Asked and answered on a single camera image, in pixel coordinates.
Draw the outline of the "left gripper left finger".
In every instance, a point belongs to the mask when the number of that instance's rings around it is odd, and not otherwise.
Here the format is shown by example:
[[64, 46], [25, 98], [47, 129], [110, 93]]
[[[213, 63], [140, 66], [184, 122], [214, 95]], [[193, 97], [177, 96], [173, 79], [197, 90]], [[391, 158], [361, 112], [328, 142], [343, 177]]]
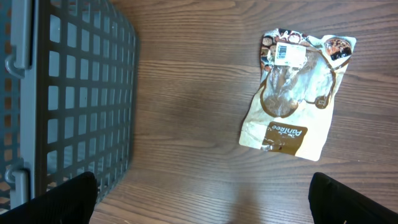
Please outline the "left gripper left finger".
[[94, 173], [84, 172], [1, 215], [1, 224], [86, 224], [98, 196]]

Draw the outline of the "beige brown bread bag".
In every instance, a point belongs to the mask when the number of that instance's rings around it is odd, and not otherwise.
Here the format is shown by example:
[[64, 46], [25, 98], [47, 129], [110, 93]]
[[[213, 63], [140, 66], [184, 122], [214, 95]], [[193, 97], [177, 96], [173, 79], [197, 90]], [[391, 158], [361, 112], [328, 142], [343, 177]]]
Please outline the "beige brown bread bag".
[[318, 161], [331, 126], [335, 95], [356, 38], [317, 38], [273, 29], [262, 36], [261, 84], [243, 121], [239, 144]]

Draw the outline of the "grey plastic mesh basket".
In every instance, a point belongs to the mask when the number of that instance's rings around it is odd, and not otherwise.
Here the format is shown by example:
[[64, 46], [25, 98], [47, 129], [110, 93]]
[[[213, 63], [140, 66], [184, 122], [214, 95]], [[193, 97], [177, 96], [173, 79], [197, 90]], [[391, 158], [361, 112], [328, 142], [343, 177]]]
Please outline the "grey plastic mesh basket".
[[131, 163], [139, 38], [110, 1], [1, 2], [1, 212]]

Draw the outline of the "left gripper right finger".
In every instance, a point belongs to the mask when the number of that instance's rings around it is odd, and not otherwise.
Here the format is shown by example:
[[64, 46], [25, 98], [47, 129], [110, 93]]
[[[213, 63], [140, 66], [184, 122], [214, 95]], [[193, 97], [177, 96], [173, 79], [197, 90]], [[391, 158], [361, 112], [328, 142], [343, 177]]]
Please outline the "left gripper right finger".
[[308, 201], [315, 224], [397, 223], [397, 213], [324, 173], [312, 177]]

